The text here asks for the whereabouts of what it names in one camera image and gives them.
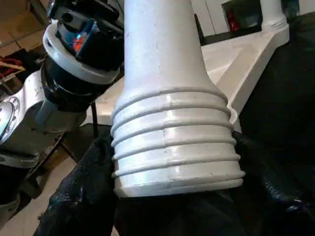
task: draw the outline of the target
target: white plastic tube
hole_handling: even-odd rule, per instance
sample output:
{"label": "white plastic tube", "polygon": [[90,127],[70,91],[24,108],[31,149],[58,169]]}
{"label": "white plastic tube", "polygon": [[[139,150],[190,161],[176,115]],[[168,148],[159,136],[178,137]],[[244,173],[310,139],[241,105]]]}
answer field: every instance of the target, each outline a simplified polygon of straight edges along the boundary
{"label": "white plastic tube", "polygon": [[117,194],[240,186],[226,103],[207,75],[190,0],[125,0],[125,87],[111,130]]}
{"label": "white plastic tube", "polygon": [[263,31],[278,30],[286,25],[286,17],[282,11],[281,0],[260,0]]}

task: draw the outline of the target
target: floor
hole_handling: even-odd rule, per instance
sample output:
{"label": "floor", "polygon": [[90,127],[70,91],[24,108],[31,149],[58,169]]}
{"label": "floor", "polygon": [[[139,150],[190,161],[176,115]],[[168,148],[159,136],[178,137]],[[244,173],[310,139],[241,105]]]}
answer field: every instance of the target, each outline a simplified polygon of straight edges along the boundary
{"label": "floor", "polygon": [[71,158],[67,158],[53,169],[42,194],[13,217],[0,231],[0,236],[32,236],[38,226],[38,216],[46,210],[50,196],[74,166],[75,162]]}

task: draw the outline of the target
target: black cloth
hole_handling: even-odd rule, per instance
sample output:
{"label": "black cloth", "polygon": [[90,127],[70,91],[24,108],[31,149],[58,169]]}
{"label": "black cloth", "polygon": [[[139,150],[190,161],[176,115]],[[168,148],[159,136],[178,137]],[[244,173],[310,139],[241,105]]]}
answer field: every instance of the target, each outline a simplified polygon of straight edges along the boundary
{"label": "black cloth", "polygon": [[261,142],[299,185],[315,195],[315,13],[290,22],[247,101],[242,131]]}

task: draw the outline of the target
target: silver metal part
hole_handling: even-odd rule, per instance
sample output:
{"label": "silver metal part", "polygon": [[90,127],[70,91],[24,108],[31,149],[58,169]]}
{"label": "silver metal part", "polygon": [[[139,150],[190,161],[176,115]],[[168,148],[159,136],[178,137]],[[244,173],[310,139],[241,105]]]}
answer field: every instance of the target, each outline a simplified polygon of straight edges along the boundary
{"label": "silver metal part", "polygon": [[42,130],[61,133],[79,127],[85,118],[86,112],[62,112],[54,103],[45,100],[35,120]]}
{"label": "silver metal part", "polygon": [[18,156],[14,154],[4,155],[0,154],[0,165],[10,166],[22,169],[31,169],[36,166],[38,162],[38,156],[35,157],[25,157]]}
{"label": "silver metal part", "polygon": [[6,132],[13,114],[13,105],[10,102],[0,103],[0,137]]}
{"label": "silver metal part", "polygon": [[27,77],[20,91],[4,100],[13,104],[14,111],[6,132],[0,138],[0,149],[21,156],[36,156],[53,145],[56,134],[46,134],[35,122],[35,116],[45,99],[40,72],[36,71]]}

